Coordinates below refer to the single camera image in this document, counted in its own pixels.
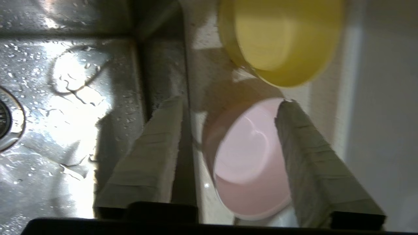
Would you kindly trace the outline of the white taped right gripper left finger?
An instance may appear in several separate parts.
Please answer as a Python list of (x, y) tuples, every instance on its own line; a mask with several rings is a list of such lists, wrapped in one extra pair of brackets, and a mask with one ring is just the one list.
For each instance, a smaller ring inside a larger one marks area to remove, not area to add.
[(169, 203), (182, 136), (183, 98), (161, 102), (130, 153), (116, 164), (96, 196), (96, 208), (125, 209), (135, 202)]

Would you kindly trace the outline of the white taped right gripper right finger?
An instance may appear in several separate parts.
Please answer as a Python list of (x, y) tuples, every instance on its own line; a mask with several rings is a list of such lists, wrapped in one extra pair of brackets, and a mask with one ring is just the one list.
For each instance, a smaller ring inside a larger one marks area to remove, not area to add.
[(300, 227), (384, 226), (385, 213), (295, 100), (279, 104), (276, 128)]

